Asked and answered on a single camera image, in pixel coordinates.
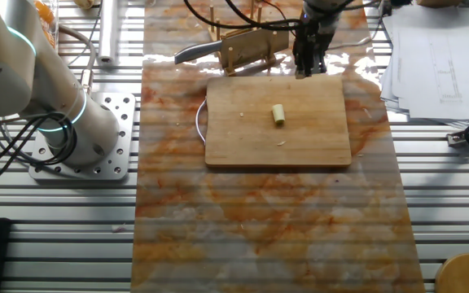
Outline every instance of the paper document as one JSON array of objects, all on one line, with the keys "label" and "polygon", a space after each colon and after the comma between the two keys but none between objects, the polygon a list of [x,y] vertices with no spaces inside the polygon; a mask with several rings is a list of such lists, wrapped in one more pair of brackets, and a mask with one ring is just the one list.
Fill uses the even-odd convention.
[{"label": "paper document", "polygon": [[469,11],[406,8],[392,18],[392,94],[413,118],[469,119]]}]

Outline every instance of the cable connector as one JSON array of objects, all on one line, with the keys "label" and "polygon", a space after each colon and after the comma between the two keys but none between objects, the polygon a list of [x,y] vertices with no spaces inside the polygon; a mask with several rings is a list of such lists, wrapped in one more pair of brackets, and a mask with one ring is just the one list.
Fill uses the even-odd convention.
[{"label": "cable connector", "polygon": [[94,84],[94,71],[85,69],[82,71],[81,85],[82,89],[91,96],[91,86]]}]

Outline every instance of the metal mounting plate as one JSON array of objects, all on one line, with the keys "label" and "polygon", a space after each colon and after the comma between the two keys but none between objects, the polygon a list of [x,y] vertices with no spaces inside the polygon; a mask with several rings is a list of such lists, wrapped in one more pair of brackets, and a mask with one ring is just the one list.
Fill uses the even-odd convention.
[{"label": "metal mounting plate", "polygon": [[[70,180],[121,180],[128,174],[129,149],[131,133],[134,125],[135,97],[122,93],[93,93],[92,99],[104,105],[119,122],[119,139],[113,150],[96,164],[80,168],[56,164],[45,168],[30,167],[28,173],[38,181],[70,181]],[[33,145],[33,157],[46,160],[52,157],[45,137],[37,133]]]}]

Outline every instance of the knife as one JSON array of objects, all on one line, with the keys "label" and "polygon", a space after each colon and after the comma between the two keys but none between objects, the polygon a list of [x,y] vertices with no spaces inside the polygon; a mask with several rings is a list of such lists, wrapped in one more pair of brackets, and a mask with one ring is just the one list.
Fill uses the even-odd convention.
[{"label": "knife", "polygon": [[218,52],[221,49],[221,40],[205,44],[188,46],[175,54],[175,64],[195,60],[197,58]]},{"label": "knife", "polygon": [[241,33],[216,42],[189,46],[175,54],[175,64],[191,61],[205,55],[220,52],[221,64],[227,68],[228,50],[233,48],[233,65],[251,63],[263,59],[269,54],[285,50],[289,47],[289,34],[287,31],[273,31],[257,29],[247,33]]}]

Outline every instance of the table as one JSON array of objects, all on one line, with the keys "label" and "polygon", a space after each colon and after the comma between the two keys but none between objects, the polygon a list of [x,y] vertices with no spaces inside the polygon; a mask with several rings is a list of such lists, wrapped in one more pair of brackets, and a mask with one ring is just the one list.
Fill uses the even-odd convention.
[{"label": "table", "polygon": [[[72,1],[59,2],[60,23],[87,37],[97,9],[87,14]],[[130,92],[140,105],[142,72],[143,0],[129,0],[121,35],[120,66],[115,72],[95,68],[94,91]],[[376,18],[370,17],[370,28]],[[99,42],[99,31],[93,36]],[[84,45],[62,37],[59,53],[67,61]],[[380,31],[374,41],[382,72],[392,47]],[[88,54],[71,69],[80,76]],[[28,169],[12,164],[0,178],[0,216],[17,221],[11,233],[2,292],[128,292],[133,247],[138,112],[129,178],[112,188],[84,184],[41,188]],[[469,154],[448,148],[445,135],[454,131],[431,121],[407,121],[389,113],[397,160],[405,186],[417,250],[427,291],[441,263],[469,252]],[[22,125],[12,125],[16,134]],[[25,147],[32,149],[32,144]],[[113,233],[112,225],[126,231]]]}]

